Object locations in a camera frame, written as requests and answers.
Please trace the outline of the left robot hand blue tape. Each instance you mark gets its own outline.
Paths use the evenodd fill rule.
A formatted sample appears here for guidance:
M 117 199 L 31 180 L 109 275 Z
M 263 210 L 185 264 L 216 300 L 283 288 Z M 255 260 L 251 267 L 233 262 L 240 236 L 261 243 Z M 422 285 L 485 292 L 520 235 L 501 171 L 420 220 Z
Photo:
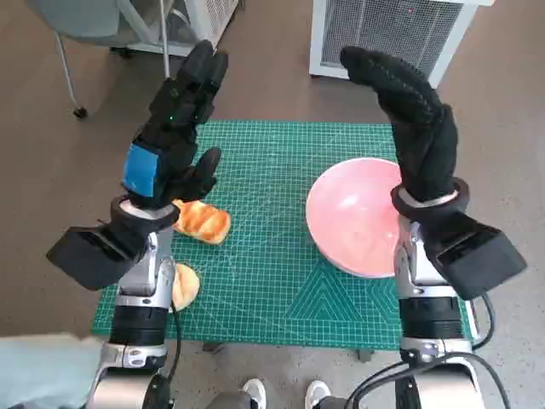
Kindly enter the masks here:
M 228 55 L 202 40 L 173 78 L 163 81 L 149 106 L 150 118 L 131 142 L 122 184 L 131 203 L 160 209 L 175 199 L 203 199 L 216 184 L 221 150 L 212 147 L 194 162 L 198 126 L 214 111 Z

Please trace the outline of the right robot hand black glove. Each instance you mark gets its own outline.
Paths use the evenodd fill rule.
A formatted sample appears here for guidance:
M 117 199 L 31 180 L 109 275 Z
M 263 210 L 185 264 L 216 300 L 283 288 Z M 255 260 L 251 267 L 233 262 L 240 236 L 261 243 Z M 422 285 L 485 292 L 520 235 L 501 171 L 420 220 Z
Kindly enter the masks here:
M 351 82 L 373 89 L 387 114 L 407 193 L 418 202 L 453 193 L 456 123 L 427 77 L 398 57 L 354 46 L 341 50 L 340 61 Z

